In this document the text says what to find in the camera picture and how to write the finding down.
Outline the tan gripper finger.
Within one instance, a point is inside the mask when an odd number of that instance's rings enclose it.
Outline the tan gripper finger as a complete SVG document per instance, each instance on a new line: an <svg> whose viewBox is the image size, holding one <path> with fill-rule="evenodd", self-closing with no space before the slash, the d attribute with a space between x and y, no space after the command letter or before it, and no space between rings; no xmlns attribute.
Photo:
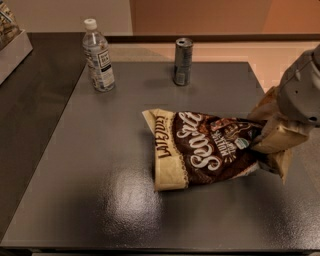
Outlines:
<svg viewBox="0 0 320 256"><path fill-rule="evenodd" d="M313 125L288 120L277 113L268 119L251 149L264 154L290 149L306 142L313 128Z"/></svg>
<svg viewBox="0 0 320 256"><path fill-rule="evenodd" d="M279 117L277 103L278 88L271 87L249 113L247 118L252 121L271 120Z"/></svg>

